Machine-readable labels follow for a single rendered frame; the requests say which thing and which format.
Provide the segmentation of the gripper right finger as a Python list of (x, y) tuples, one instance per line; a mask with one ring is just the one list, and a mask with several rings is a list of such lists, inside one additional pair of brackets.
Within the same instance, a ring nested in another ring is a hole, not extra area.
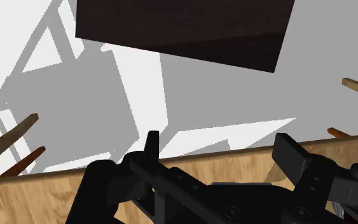
[(335, 161), (307, 152), (286, 133), (275, 136), (272, 158), (295, 186), (276, 194), (279, 215), (330, 215), (327, 201), (358, 215), (358, 163), (339, 167)]

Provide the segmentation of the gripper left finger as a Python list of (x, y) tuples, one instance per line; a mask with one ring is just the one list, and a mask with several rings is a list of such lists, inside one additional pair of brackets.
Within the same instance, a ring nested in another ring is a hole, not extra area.
[(88, 165), (65, 224), (124, 224), (114, 216), (132, 201), (154, 224), (228, 224), (211, 189), (183, 170), (158, 161), (159, 133), (148, 132), (144, 150), (120, 164)]

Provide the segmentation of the red-brown wooden bar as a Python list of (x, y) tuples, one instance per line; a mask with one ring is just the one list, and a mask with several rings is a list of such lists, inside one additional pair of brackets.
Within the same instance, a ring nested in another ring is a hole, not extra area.
[(17, 162), (14, 166), (10, 167), (7, 171), (0, 175), (0, 178), (7, 178), (12, 176), (18, 176), (22, 171), (24, 171), (28, 166), (30, 166), (43, 152), (46, 148), (41, 146), (27, 155), (21, 161)]
[(344, 133), (344, 132), (342, 132), (342, 131), (340, 131), (340, 130), (338, 130), (336, 128), (333, 128), (333, 127), (328, 128), (327, 132), (329, 134), (331, 134), (332, 136), (334, 136), (334, 137), (350, 137), (349, 134)]

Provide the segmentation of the light wooden table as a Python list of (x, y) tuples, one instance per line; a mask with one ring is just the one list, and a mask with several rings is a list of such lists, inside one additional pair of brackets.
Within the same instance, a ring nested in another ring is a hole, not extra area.
[[(301, 143), (310, 153), (324, 155), (339, 166), (358, 162), (358, 136)], [(178, 167), (205, 184), (212, 182), (254, 182), (269, 180), (292, 190), (288, 179), (270, 175), (272, 147), (164, 158), (166, 167)], [(64, 224), (84, 169), (0, 178), (0, 224)]]

